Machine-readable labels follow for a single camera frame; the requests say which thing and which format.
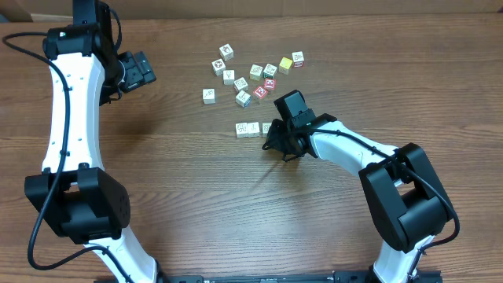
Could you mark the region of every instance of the wooden table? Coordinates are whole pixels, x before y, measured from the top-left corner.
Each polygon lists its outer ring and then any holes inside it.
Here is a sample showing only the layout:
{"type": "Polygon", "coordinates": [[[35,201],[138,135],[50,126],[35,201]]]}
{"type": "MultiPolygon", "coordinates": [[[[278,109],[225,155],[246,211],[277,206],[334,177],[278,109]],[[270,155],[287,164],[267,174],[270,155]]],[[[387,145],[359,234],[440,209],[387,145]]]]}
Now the wooden table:
{"type": "MultiPolygon", "coordinates": [[[[0,35],[61,24],[2,24],[0,35]]],[[[384,144],[427,152],[461,218],[455,242],[433,248],[424,270],[446,281],[503,276],[503,16],[497,14],[140,20],[123,23],[122,50],[144,50],[157,81],[101,110],[101,153],[124,184],[131,226],[169,274],[305,274],[364,270],[381,238],[362,186],[310,156],[288,164],[235,123],[279,115],[272,100],[301,90],[317,115],[384,144]],[[242,109],[210,62],[229,43],[237,76],[302,50],[306,67],[242,109]],[[215,88],[216,105],[203,105],[215,88]]],[[[15,42],[41,51],[41,39],[15,42]]],[[[52,271],[26,260],[36,211],[24,177],[40,172],[50,133],[47,66],[0,45],[0,281],[92,282],[110,273],[95,255],[52,271]]],[[[442,237],[452,232],[446,225],[442,237]]],[[[76,251],[44,223],[40,263],[76,251]]]]}

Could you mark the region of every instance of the black cable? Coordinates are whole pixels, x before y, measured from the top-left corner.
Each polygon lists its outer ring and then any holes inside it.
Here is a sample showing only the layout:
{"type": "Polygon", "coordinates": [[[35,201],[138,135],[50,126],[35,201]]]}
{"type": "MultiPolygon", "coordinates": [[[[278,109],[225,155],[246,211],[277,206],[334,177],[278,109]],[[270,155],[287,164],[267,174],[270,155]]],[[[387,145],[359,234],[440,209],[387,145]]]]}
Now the black cable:
{"type": "Polygon", "coordinates": [[[294,130],[294,131],[290,131],[290,129],[288,129],[288,133],[284,133],[283,135],[281,135],[279,137],[276,137],[276,138],[274,138],[272,140],[267,141],[263,145],[262,149],[264,149],[264,150],[271,149],[272,148],[271,144],[273,142],[281,142],[285,136],[289,136],[289,135],[293,135],[293,134],[313,134],[313,133],[335,134],[335,135],[343,136],[345,138],[349,138],[350,140],[352,140],[352,141],[358,143],[359,145],[363,146],[364,148],[368,149],[372,153],[375,153],[375,154],[377,154],[379,156],[382,156],[383,158],[385,158],[387,160],[390,160],[395,165],[400,166],[400,168],[403,169],[404,172],[407,173],[409,176],[411,176],[414,180],[420,182],[423,186],[428,187],[435,194],[435,196],[440,200],[440,202],[447,209],[447,211],[453,216],[453,220],[454,220],[454,231],[453,231],[453,233],[450,236],[448,236],[448,237],[446,237],[446,238],[444,238],[442,240],[438,240],[438,241],[435,241],[435,242],[431,242],[429,244],[425,244],[424,246],[420,247],[417,250],[417,254],[414,257],[413,264],[410,267],[409,272],[407,273],[407,281],[410,281],[410,280],[413,279],[412,274],[413,274],[414,270],[416,269],[417,264],[419,263],[420,256],[423,255],[423,254],[425,254],[425,251],[428,248],[435,247],[435,246],[438,246],[438,245],[441,245],[441,244],[449,243],[450,241],[454,240],[457,237],[457,235],[459,234],[459,231],[461,229],[457,213],[455,212],[453,206],[451,204],[449,204],[439,194],[439,192],[435,188],[433,188],[432,185],[430,185],[422,177],[420,177],[418,174],[416,174],[416,172],[410,170],[405,164],[402,164],[402,163],[398,162],[396,160],[396,158],[394,158],[392,156],[389,156],[386,153],[381,152],[380,150],[376,149],[374,146],[371,146],[371,145],[367,144],[366,142],[364,142],[363,140],[355,137],[352,134],[348,134],[348,133],[342,132],[340,130],[309,129],[309,130],[294,130]]]}
{"type": "Polygon", "coordinates": [[[53,183],[50,187],[50,190],[47,194],[46,199],[44,200],[44,203],[42,205],[42,208],[40,209],[39,216],[37,217],[37,220],[35,221],[35,225],[33,226],[33,230],[31,232],[30,236],[30,241],[28,243],[28,262],[30,265],[35,268],[36,270],[52,270],[54,268],[57,268],[59,266],[62,266],[63,264],[69,262],[70,260],[73,260],[87,252],[94,251],[94,250],[100,250],[103,252],[103,254],[108,255],[111,261],[114,262],[114,264],[117,267],[117,270],[124,276],[126,279],[126,282],[131,282],[133,281],[130,279],[130,276],[126,273],[126,271],[120,266],[119,261],[116,259],[116,257],[107,249],[101,246],[94,246],[94,247],[89,247],[89,248],[84,248],[73,255],[70,255],[62,260],[60,260],[57,263],[50,264],[48,266],[43,266],[39,265],[36,263],[35,258],[33,256],[33,251],[35,249],[35,241],[37,239],[37,234],[39,233],[40,226],[42,225],[42,220],[44,218],[44,215],[47,212],[47,209],[49,207],[49,202],[53,199],[54,194],[56,191],[58,191],[59,188],[59,179],[61,177],[61,172],[63,171],[64,168],[64,162],[66,160],[66,156],[68,154],[67,149],[68,149],[68,133],[69,133],[69,128],[70,128],[70,90],[68,89],[68,83],[66,81],[66,78],[64,77],[63,73],[61,70],[49,59],[44,58],[43,56],[38,55],[37,53],[33,53],[29,50],[25,50],[19,46],[15,46],[12,43],[8,42],[9,39],[17,38],[17,37],[22,37],[22,36],[47,36],[47,33],[45,32],[20,32],[16,34],[11,34],[11,35],[6,35],[2,38],[3,44],[7,45],[8,47],[19,51],[21,53],[25,53],[29,56],[32,56],[46,64],[48,64],[60,77],[61,83],[63,84],[63,91],[64,91],[64,129],[63,129],[63,142],[61,145],[61,151],[60,151],[60,163],[57,166],[57,171],[56,175],[54,177],[53,183]]]}
{"type": "Polygon", "coordinates": [[[113,14],[113,17],[115,17],[115,19],[117,21],[117,26],[119,27],[119,34],[117,35],[117,42],[113,46],[113,49],[117,53],[117,52],[119,52],[120,44],[123,41],[123,30],[120,27],[120,20],[119,20],[119,15],[117,15],[117,12],[114,9],[112,9],[112,8],[110,8],[110,12],[113,14]]]}

